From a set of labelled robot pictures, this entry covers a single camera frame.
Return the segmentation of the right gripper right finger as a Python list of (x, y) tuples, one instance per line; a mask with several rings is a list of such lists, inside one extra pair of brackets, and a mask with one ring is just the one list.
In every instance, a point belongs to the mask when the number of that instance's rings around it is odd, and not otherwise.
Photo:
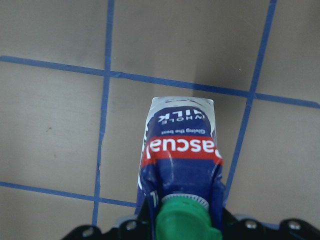
[(281, 220), (271, 226), (252, 217), (236, 217), (226, 208), (222, 209), (224, 240), (318, 240), (320, 230), (299, 218)]

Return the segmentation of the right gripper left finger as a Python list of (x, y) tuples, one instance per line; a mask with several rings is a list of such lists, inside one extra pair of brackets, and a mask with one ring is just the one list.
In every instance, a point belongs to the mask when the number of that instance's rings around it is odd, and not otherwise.
[(149, 202), (144, 199), (138, 214), (118, 219), (106, 232), (94, 225), (80, 225), (67, 233), (64, 240), (155, 240)]

